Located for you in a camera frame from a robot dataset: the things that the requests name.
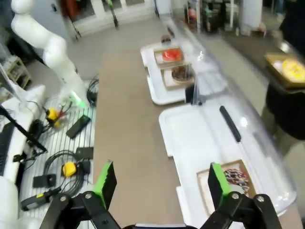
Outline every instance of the metal grid panel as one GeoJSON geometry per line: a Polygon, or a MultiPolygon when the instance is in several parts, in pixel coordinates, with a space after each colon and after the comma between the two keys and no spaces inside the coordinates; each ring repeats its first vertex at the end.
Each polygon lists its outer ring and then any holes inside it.
{"type": "MultiPolygon", "coordinates": [[[[47,100],[45,107],[46,108],[56,107],[57,102],[58,102],[58,98],[49,99],[47,100]]],[[[46,154],[37,157],[33,165],[32,165],[33,163],[32,161],[27,162],[26,171],[24,172],[21,189],[20,189],[20,201],[48,190],[47,188],[32,188],[32,182],[33,182],[33,177],[41,176],[43,174],[45,161],[50,156],[54,155],[56,152],[60,150],[68,149],[70,151],[75,152],[77,147],[90,147],[94,145],[95,117],[96,117],[95,108],[79,109],[72,107],[67,112],[66,118],[64,120],[64,126],[60,130],[55,131],[53,129],[50,129],[46,133],[43,133],[40,136],[39,141],[48,149],[48,152],[46,154]],[[73,140],[71,140],[69,137],[66,136],[66,132],[82,115],[86,115],[90,117],[91,122],[82,130],[80,134],[78,134],[73,140]]],[[[41,120],[44,122],[44,125],[47,124],[47,120],[45,119],[44,113],[41,115],[41,120]]],[[[62,185],[61,187],[66,186],[65,190],[67,190],[74,184],[74,182],[70,182],[71,180],[75,179],[73,176],[66,179],[64,179],[64,177],[61,177],[61,165],[71,160],[72,160],[71,156],[62,156],[56,159],[52,163],[49,169],[49,174],[50,173],[56,174],[56,187],[60,185],[62,185]]],[[[83,188],[81,189],[80,192],[90,190],[92,182],[93,182],[93,162],[91,160],[91,173],[85,176],[83,188]]],[[[28,216],[28,217],[35,217],[37,219],[43,219],[48,210],[49,205],[50,204],[46,204],[44,206],[41,206],[40,208],[33,209],[27,212],[20,210],[20,216],[28,216]]],[[[82,222],[79,228],[91,229],[94,227],[90,222],[82,222]]]]}

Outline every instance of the keyboard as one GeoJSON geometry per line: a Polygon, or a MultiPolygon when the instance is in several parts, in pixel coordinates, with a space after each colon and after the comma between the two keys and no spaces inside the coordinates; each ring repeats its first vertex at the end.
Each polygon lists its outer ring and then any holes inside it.
{"type": "Polygon", "coordinates": [[[0,133],[0,176],[3,176],[6,158],[9,152],[10,140],[14,131],[14,124],[7,123],[0,133]]]}

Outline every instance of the table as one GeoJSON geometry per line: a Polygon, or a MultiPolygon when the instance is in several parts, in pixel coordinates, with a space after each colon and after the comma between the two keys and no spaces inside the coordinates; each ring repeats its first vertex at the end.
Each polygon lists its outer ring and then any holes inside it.
{"type": "MultiPolygon", "coordinates": [[[[180,182],[173,160],[167,158],[158,123],[160,113],[171,106],[151,101],[139,50],[114,52],[102,59],[100,83],[104,86],[97,101],[94,181],[105,162],[113,160],[118,185],[110,212],[121,227],[137,222],[182,223],[176,193],[180,182]]],[[[286,215],[281,219],[284,229],[291,227],[288,219],[294,219],[294,228],[302,228],[295,206],[286,215]]]]}
{"type": "MultiPolygon", "coordinates": [[[[45,103],[45,107],[56,107],[58,98],[50,98],[45,103]]],[[[40,119],[44,122],[44,125],[47,124],[45,119],[45,114],[41,114],[40,119]]],[[[34,195],[45,192],[46,188],[32,188],[33,177],[41,176],[43,173],[43,167],[45,161],[53,154],[60,150],[70,150],[72,152],[76,151],[77,147],[91,147],[94,146],[94,133],[95,133],[95,108],[89,107],[86,109],[80,109],[78,107],[72,107],[66,114],[65,122],[63,128],[55,131],[50,129],[49,131],[43,133],[39,141],[47,148],[48,152],[46,154],[40,155],[37,157],[36,161],[33,164],[33,161],[26,163],[26,168],[28,168],[22,178],[21,188],[20,188],[20,200],[32,197],[34,195]],[[82,116],[86,115],[91,118],[91,122],[82,130],[82,132],[71,140],[66,136],[67,130],[82,116]]],[[[73,185],[73,182],[70,182],[74,178],[67,178],[64,180],[61,177],[61,165],[64,162],[71,161],[71,157],[63,156],[61,160],[55,160],[52,164],[53,167],[50,167],[49,173],[56,174],[56,187],[62,185],[62,187],[70,188],[73,185]]],[[[80,192],[85,192],[87,190],[92,190],[93,182],[93,162],[91,161],[91,172],[89,175],[85,176],[84,185],[80,192]]],[[[20,216],[35,217],[37,219],[43,219],[49,208],[49,204],[41,206],[40,208],[30,210],[27,212],[20,211],[20,216]]],[[[81,229],[92,229],[93,225],[90,222],[82,222],[80,225],[81,229]]]]}
{"type": "MultiPolygon", "coordinates": [[[[26,100],[42,104],[42,102],[45,100],[45,86],[41,85],[29,90],[26,100]]],[[[29,130],[32,121],[40,114],[40,110],[36,104],[27,103],[27,107],[22,108],[20,101],[15,97],[3,102],[2,106],[5,109],[12,110],[11,116],[27,131],[29,130]]],[[[1,125],[6,124],[7,122],[8,120],[5,119],[1,125]]],[[[6,179],[13,183],[16,181],[19,169],[19,162],[13,162],[13,157],[15,155],[22,154],[26,139],[26,136],[24,136],[17,128],[14,129],[8,151],[7,163],[5,165],[3,174],[6,179]]]]}

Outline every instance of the black handle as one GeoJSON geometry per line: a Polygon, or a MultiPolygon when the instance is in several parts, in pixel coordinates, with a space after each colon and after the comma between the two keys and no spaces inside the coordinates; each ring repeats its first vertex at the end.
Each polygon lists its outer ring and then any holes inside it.
{"type": "Polygon", "coordinates": [[[226,108],[224,106],[221,106],[219,108],[220,113],[222,114],[222,116],[224,117],[226,123],[228,124],[236,142],[240,142],[242,140],[242,136],[240,135],[238,129],[235,126],[235,123],[233,122],[231,116],[229,115],[229,113],[227,112],[226,108]]]}
{"type": "Polygon", "coordinates": [[[39,194],[30,198],[27,198],[20,203],[20,208],[23,211],[28,211],[31,209],[39,208],[40,206],[46,204],[48,200],[44,194],[39,194]]]}

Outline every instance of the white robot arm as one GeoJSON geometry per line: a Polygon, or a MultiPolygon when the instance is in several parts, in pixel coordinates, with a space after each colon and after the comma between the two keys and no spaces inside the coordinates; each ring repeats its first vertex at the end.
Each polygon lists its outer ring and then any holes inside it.
{"type": "Polygon", "coordinates": [[[73,62],[67,56],[66,41],[48,31],[31,17],[30,11],[35,0],[12,0],[11,8],[15,17],[11,23],[13,31],[35,48],[43,49],[43,61],[55,71],[65,85],[64,90],[81,107],[89,106],[86,87],[76,72],[73,62]]]}

